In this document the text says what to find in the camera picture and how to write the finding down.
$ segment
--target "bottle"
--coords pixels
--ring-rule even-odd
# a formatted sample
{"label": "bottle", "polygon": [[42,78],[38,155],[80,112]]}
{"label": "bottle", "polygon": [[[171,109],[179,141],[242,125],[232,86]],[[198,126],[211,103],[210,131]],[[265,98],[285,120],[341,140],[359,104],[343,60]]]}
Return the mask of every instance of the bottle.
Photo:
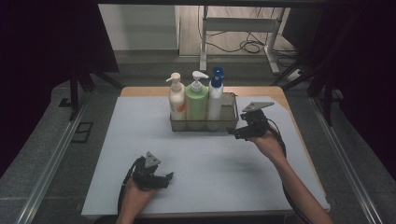
{"label": "bottle", "polygon": [[[223,94],[223,83],[224,72],[221,67],[213,68],[213,77],[209,82],[209,100],[207,103],[207,119],[208,120],[220,120],[221,115],[221,103]],[[209,121],[207,128],[211,131],[215,131],[219,127],[219,123],[216,121]]]}
{"label": "bottle", "polygon": [[175,132],[183,131],[186,128],[186,101],[183,83],[180,82],[181,77],[179,73],[173,73],[166,81],[172,81],[169,88],[169,105],[171,109],[171,125]]}
{"label": "bottle", "polygon": [[186,120],[201,120],[202,122],[192,121],[188,125],[193,130],[199,130],[205,127],[207,111],[207,93],[208,89],[199,79],[209,78],[202,72],[194,71],[192,73],[194,81],[187,86],[186,94]]}

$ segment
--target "bottle label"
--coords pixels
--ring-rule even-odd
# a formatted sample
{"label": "bottle label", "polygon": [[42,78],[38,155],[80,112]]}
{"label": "bottle label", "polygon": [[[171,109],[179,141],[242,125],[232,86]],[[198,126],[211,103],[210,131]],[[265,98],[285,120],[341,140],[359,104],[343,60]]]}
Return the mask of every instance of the bottle label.
{"label": "bottle label", "polygon": [[171,105],[172,112],[180,113],[183,112],[185,108],[186,108],[186,102],[184,102],[181,105]]}
{"label": "bottle label", "polygon": [[183,112],[184,108],[186,108],[186,102],[176,107],[176,112]]}

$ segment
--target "wrist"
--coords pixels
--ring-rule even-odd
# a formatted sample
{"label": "wrist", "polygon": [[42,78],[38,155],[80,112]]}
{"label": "wrist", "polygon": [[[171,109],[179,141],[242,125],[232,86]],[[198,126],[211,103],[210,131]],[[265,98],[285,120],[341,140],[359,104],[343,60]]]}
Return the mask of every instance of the wrist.
{"label": "wrist", "polygon": [[134,216],[123,216],[123,215],[119,215],[116,222],[116,224],[133,224],[133,223],[134,223]]}
{"label": "wrist", "polygon": [[288,162],[283,154],[275,154],[271,156],[269,160],[274,164],[274,166],[281,166]]}

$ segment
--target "bottle cap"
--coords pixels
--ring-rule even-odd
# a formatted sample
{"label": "bottle cap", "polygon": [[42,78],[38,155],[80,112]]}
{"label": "bottle cap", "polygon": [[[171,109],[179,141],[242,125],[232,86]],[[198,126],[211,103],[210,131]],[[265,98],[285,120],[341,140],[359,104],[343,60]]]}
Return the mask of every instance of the bottle cap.
{"label": "bottle cap", "polygon": [[173,73],[171,75],[171,77],[169,77],[168,79],[166,79],[166,81],[171,81],[172,80],[172,85],[171,85],[171,89],[174,92],[179,92],[181,91],[181,85],[180,85],[180,74],[179,73]]}
{"label": "bottle cap", "polygon": [[224,72],[221,67],[214,67],[213,68],[213,77],[210,81],[210,84],[214,88],[218,88],[222,84],[222,80],[224,79]]}
{"label": "bottle cap", "polygon": [[192,77],[194,78],[195,81],[191,83],[191,90],[195,92],[201,91],[202,88],[202,83],[199,81],[200,78],[209,78],[206,74],[199,72],[199,71],[193,71],[192,72]]}

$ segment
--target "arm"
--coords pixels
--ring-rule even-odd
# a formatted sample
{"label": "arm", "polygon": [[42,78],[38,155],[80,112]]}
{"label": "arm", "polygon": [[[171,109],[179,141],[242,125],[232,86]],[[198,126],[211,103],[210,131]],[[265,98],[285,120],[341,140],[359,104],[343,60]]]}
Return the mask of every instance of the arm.
{"label": "arm", "polygon": [[303,181],[289,165],[274,135],[267,132],[263,137],[249,138],[259,151],[274,164],[291,199],[312,223],[333,223]]}
{"label": "arm", "polygon": [[125,194],[117,224],[132,224],[136,216],[146,207],[149,200],[157,192],[155,189],[143,191],[130,178],[125,186]]}

